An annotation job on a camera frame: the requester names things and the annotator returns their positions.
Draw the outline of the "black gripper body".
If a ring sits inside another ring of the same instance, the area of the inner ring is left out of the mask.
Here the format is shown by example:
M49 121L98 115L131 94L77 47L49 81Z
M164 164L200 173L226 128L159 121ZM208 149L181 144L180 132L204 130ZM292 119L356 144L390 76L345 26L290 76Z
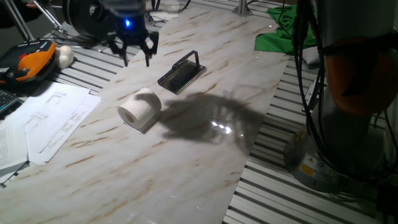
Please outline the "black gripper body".
M113 14L116 16L116 30L121 39L128 42L146 40L149 32L145 22L145 6L116 6Z

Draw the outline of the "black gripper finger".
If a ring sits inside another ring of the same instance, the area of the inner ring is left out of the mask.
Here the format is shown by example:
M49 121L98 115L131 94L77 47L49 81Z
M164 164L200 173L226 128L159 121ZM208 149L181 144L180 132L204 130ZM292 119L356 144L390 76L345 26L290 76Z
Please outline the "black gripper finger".
M139 46L145 55L146 66L149 67L149 60L157 53L159 45L159 33L149 32L139 39Z
M123 60L124 66L128 66L128 60L126 56L127 44L120 41L118 44L119 37L116 32L108 32L107 33L107 43L109 48L111 49L113 54L119 55L119 57Z

